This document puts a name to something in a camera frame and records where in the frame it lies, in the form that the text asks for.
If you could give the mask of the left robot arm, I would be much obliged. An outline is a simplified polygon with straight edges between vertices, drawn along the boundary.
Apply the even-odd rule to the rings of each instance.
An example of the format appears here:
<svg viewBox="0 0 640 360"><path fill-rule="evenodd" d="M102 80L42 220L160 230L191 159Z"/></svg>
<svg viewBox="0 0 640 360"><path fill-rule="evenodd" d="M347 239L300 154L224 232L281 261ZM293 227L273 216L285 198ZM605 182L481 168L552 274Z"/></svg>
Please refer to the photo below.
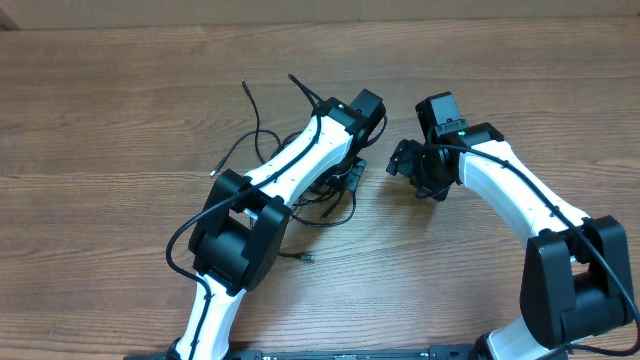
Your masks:
<svg viewBox="0 0 640 360"><path fill-rule="evenodd" d="M374 129L386 108L367 89L346 104L313 93L306 128L260 167L240 175L231 169L214 182L203 210L184 224L193 231L188 249L196 296L186 330L174 341L168 359L222 359L244 295L272 268L299 197L325 183L354 188L348 179L358 152L372 145Z"/></svg>

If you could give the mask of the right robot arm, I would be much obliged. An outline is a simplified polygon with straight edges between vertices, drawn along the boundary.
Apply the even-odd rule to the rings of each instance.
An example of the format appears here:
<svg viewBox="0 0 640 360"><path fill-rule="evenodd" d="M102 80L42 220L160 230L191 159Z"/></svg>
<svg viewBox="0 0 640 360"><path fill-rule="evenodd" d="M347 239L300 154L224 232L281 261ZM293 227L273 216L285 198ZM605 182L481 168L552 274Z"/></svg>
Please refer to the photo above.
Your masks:
<svg viewBox="0 0 640 360"><path fill-rule="evenodd" d="M433 345L432 359L566 359L574 351L612 357L625 350L586 339L638 323L627 236L613 217L568 204L517 158L491 124L462 117L444 92L415 107L425 140L403 140L387 171L402 174L420 199L440 202L454 184L483 198L526 250L520 314L472 345Z"/></svg>

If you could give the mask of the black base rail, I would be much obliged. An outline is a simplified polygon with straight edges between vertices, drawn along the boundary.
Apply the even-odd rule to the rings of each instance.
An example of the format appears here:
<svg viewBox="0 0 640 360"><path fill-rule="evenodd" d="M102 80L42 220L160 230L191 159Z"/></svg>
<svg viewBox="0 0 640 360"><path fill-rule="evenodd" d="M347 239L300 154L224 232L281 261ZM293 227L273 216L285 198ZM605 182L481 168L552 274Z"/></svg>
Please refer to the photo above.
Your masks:
<svg viewBox="0 0 640 360"><path fill-rule="evenodd" d="M367 351L302 351L263 353L259 350L229 351L224 360L489 360L487 350L474 345L432 345L426 349Z"/></svg>

